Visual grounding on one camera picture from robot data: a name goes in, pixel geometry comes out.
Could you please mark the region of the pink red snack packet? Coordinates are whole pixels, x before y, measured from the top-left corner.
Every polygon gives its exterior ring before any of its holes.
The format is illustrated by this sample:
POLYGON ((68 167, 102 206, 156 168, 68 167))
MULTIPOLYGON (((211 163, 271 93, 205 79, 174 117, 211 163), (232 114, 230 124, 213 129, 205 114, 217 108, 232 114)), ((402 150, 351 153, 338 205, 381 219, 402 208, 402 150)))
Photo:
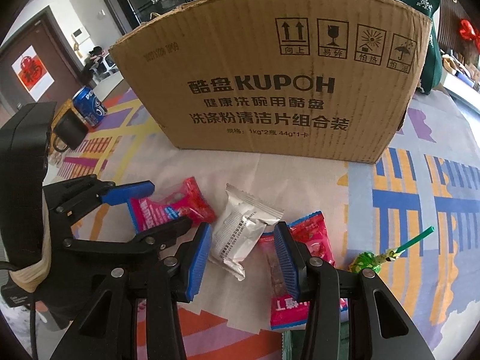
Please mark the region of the pink red snack packet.
POLYGON ((320 258, 331 266, 335 259, 321 211, 276 226, 259 239, 270 269, 273 331, 303 329, 308 320, 307 262, 320 258))

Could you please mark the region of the white snack packet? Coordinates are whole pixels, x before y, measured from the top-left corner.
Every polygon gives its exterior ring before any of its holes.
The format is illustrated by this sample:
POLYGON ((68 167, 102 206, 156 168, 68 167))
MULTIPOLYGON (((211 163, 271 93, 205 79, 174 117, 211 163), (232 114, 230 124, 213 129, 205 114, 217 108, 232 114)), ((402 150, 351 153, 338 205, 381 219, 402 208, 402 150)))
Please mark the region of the white snack packet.
POLYGON ((209 259, 243 281, 246 273, 242 262, 267 226, 279 222, 284 211, 231 184, 225 191, 228 200, 212 231, 209 259))

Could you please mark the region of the green lollipop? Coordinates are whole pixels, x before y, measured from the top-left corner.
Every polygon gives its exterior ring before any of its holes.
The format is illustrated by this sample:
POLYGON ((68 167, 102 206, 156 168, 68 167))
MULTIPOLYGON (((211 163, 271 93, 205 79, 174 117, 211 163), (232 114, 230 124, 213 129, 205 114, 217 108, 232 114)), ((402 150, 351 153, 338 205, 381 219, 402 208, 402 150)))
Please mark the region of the green lollipop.
POLYGON ((430 226, 411 240, 408 240, 396 248, 388 249, 384 253, 374 254, 373 252, 369 251, 362 252, 358 254, 353 262, 349 265, 349 271, 353 273, 359 273, 363 269, 370 269, 379 274, 384 263, 394 262, 402 255, 403 252, 423 241, 433 232, 434 227, 430 226))

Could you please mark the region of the dark green snack packet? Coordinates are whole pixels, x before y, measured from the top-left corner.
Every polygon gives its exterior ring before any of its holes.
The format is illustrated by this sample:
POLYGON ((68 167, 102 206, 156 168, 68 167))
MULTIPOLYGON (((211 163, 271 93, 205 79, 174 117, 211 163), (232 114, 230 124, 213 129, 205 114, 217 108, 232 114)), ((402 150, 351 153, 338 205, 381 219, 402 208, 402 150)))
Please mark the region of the dark green snack packet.
MULTIPOLYGON (((304 344, 305 330, 289 330, 281 334, 281 358, 283 360, 299 360, 304 344)), ((340 360, 347 360, 349 354, 349 322, 340 324, 340 360)))

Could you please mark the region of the black mug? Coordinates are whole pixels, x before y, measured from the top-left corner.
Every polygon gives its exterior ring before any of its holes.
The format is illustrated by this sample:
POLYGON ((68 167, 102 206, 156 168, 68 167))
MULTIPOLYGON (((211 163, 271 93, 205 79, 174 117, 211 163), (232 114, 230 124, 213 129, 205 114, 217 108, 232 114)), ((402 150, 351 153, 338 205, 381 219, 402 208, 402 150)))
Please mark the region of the black mug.
POLYGON ((88 127, 76 115, 72 109, 68 109, 58 121, 53 129, 55 139, 53 141, 53 148, 59 153, 64 153, 67 149, 77 149, 82 141, 84 141, 88 127), (66 147, 60 149, 58 147, 58 140, 61 140, 66 147))

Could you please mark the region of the blue pepsi can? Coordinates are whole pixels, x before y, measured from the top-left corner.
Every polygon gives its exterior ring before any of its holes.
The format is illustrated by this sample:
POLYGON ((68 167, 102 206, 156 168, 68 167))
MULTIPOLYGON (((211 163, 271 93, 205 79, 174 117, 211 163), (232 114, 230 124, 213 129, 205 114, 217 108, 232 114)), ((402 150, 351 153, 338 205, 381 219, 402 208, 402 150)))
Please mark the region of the blue pepsi can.
POLYGON ((89 86, 80 88, 72 98, 72 105, 91 127, 98 126, 107 116, 107 108, 89 86))

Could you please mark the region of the colourful patterned tablecloth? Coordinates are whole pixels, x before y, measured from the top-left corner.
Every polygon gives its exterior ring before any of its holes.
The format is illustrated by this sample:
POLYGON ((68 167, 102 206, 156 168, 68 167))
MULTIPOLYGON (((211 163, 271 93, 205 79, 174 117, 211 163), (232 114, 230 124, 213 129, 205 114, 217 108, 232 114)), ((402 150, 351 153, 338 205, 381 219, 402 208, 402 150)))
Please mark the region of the colourful patterned tablecloth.
MULTIPOLYGON (((175 149, 130 89, 81 146, 58 156, 58 179, 96 173, 119 184, 151 180, 170 197, 194 176, 218 219, 227 183, 283 210, 312 255, 347 269, 430 226, 434 232, 385 262, 380 277, 435 359, 454 359, 479 324, 479 113, 443 92, 416 94, 403 128, 375 165, 267 154, 175 149)), ((282 283, 272 228, 238 281, 208 264, 194 301, 180 306, 188 359, 281 359, 281 330, 304 329, 308 303, 282 283)), ((295 352, 300 344, 294 343, 295 352)))

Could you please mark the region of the white shelf with items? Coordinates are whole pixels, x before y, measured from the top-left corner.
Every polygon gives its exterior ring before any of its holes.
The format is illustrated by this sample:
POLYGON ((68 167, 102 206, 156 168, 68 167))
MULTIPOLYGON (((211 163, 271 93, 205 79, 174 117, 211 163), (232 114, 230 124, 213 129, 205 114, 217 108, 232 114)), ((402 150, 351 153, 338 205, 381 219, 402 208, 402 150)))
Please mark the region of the white shelf with items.
POLYGON ((98 84, 100 81, 118 72, 118 67, 106 49, 95 46, 85 58, 81 72, 81 82, 87 86, 91 82, 98 84))

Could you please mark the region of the brown entrance door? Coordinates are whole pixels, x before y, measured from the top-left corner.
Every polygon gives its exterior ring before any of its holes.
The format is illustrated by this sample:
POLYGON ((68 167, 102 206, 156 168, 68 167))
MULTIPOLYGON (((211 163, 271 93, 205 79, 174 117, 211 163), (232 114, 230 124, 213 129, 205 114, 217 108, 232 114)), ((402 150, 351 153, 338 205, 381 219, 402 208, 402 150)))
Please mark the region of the brown entrance door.
POLYGON ((1 100, 10 113, 37 102, 57 107, 83 86, 83 65, 46 7, 1 46, 1 100))

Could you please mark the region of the red fu door poster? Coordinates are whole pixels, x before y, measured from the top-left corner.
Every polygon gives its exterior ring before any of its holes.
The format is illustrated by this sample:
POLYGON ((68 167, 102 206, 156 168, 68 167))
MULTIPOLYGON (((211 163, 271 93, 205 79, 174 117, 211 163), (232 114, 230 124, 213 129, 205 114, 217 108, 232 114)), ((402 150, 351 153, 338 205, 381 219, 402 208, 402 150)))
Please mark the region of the red fu door poster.
POLYGON ((34 102, 38 102, 55 82, 33 46, 22 52, 11 68, 34 102))

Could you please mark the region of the brown cardboard box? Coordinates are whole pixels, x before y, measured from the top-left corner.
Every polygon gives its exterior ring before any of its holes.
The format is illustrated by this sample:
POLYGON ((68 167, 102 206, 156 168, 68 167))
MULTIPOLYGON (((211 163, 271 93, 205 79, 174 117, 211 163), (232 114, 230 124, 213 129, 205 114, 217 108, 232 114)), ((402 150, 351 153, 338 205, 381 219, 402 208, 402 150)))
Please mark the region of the brown cardboard box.
POLYGON ((120 38, 124 79, 180 149, 373 164, 424 64, 395 0, 196 0, 120 38))

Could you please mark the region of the red bow decoration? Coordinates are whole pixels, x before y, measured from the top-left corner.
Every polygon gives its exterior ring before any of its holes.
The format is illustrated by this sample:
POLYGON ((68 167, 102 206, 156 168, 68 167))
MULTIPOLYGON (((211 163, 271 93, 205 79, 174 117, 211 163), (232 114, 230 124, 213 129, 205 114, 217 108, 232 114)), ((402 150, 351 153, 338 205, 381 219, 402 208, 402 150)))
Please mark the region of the red bow decoration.
POLYGON ((459 22, 458 33, 465 41, 471 41, 480 53, 480 33, 468 19, 461 19, 459 22))

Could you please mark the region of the green christmas felt bag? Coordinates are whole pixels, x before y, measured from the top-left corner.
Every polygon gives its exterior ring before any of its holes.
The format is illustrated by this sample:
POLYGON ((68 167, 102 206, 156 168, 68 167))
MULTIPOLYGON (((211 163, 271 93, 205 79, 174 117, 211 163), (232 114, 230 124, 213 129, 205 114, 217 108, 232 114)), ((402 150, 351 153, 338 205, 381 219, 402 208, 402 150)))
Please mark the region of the green christmas felt bag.
POLYGON ((439 84, 442 75, 442 58, 433 23, 433 16, 440 6, 440 0, 395 1, 408 6, 410 19, 416 24, 416 29, 421 31, 420 37, 423 39, 421 53, 424 55, 424 64, 417 89, 427 95, 439 84))

